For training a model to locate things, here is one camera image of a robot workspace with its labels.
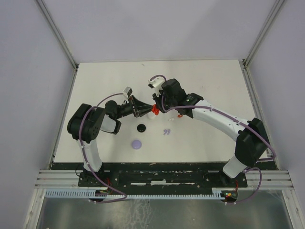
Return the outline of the right aluminium frame post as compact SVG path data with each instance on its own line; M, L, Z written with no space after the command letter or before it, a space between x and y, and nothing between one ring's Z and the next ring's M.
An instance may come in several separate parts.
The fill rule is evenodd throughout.
M259 48L261 47L263 41L267 37L271 27L276 21L278 15L280 14L282 8L284 7L286 0L276 0L269 11L262 28L260 29L250 51L248 52L247 57L243 60L244 68L249 67L251 62L254 60L255 55L257 54Z

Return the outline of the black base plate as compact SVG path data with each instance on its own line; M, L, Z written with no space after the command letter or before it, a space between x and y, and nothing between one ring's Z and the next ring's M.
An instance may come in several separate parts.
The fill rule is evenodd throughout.
M131 195L196 195L211 194L213 190L238 190L238 182L245 178L240 173L236 178L228 178L222 172L223 162L210 163L105 163L100 172L93 175L81 163L53 163L51 170L72 170L79 177L78 185L96 186L101 183L106 189L111 186L129 196ZM278 171L274 162L259 162L254 170L259 172L260 188L263 171ZM135 187L131 183L160 181L180 183L177 187Z

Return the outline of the white earbud charging case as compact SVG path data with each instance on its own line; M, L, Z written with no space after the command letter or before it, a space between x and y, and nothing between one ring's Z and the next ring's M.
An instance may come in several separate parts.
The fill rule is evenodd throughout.
M149 119L154 119L156 117L156 115L153 112L150 112L147 114Z

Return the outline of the aluminium frame rail front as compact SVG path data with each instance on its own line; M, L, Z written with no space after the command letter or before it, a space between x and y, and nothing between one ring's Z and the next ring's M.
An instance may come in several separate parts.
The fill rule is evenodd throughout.
M259 172L250 171L245 174L245 178L242 181L245 181L247 186L242 187L242 181L238 182L239 190L255 190L259 184ZM63 188L63 189L106 189L101 183L96 186L86 185L80 187L78 185L79 177L72 170L41 170L39 172L37 181L35 183L35 188ZM177 187L180 183L168 183L165 179L160 181L147 181L145 183L131 183L135 187ZM260 190L293 190L294 186L290 179L288 171L279 170L279 171L263 171L262 172L262 181L260 185Z

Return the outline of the aluminium frame post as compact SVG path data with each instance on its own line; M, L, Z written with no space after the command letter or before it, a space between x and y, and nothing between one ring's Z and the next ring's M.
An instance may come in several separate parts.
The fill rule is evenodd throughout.
M73 69L78 69L78 64L75 61L72 52L70 51L64 36L62 35L59 27L56 25L50 10L47 7L47 4L45 3L44 0L35 0L34 1L38 8L40 9L44 19L46 20L50 30L52 31L53 35L55 36L56 40L58 41L62 51L64 52L65 56L67 57L68 61L70 62L71 66Z
M255 55L257 54L259 48L261 47L263 41L267 37L271 27L276 21L278 15L280 14L282 8L284 7L286 0L276 0L269 11L262 28L260 29L250 51L248 52L247 57L243 60L244 68L249 67L251 62L254 60Z

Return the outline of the left aluminium frame post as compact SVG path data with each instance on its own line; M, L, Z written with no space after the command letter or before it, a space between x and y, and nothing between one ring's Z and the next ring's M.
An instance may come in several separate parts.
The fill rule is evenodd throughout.
M70 62L71 66L73 69L78 69L78 64L75 61L72 52L70 51L64 36L62 35L59 27L56 25L50 10L47 7L47 4L45 3L44 0L35 0L34 1L38 8L40 9L44 19L46 20L50 30L52 31L53 35L55 36L56 40L58 41L62 51L64 52L65 56L67 57L68 61Z

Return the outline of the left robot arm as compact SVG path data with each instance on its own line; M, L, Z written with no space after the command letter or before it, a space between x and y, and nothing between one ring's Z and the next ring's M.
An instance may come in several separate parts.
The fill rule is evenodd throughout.
M89 104L79 106L68 122L67 131L81 149L83 168L91 172L89 175L91 183L101 186L105 182L105 174L100 171L102 160L96 141L100 131L116 135L121 128L120 118L128 115L142 117L152 109L152 105L141 102L133 95L123 104L109 100L104 108Z

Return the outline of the right circuit board with leds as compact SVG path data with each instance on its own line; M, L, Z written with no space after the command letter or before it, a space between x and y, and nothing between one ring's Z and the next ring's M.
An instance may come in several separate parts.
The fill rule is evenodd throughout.
M238 199L237 191L225 191L224 192L224 201L225 202L235 202Z

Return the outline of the purple earbud charging case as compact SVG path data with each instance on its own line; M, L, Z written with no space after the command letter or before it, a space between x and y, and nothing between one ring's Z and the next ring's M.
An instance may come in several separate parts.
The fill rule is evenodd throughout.
M132 148L138 150L142 147L142 143L140 140L133 140L132 141Z

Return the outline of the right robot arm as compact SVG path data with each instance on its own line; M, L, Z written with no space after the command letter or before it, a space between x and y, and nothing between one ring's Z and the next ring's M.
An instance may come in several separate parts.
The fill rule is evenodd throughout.
M167 80L162 75L156 75L149 80L148 86L154 89L152 97L162 113L176 110L180 115L211 125L235 141L234 155L219 174L219 182L223 186L229 187L238 174L262 161L261 156L270 143L260 119L249 121L224 112L202 96L186 93L176 79Z

